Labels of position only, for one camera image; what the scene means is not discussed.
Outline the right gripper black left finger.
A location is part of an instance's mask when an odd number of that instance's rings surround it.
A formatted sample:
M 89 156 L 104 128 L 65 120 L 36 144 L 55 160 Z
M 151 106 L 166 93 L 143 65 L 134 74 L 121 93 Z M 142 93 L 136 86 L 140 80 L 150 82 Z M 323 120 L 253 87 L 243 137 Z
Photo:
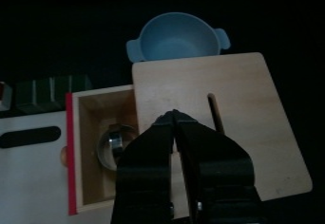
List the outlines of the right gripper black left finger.
M 111 224 L 171 224 L 172 114 L 131 141 L 116 167 Z

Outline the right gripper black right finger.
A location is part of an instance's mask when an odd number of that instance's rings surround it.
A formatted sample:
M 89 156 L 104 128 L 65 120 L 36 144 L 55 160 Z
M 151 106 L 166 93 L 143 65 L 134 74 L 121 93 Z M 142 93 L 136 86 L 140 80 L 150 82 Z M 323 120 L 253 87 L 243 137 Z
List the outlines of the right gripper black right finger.
M 190 224 L 266 224 L 249 154 L 222 133 L 174 111 Z

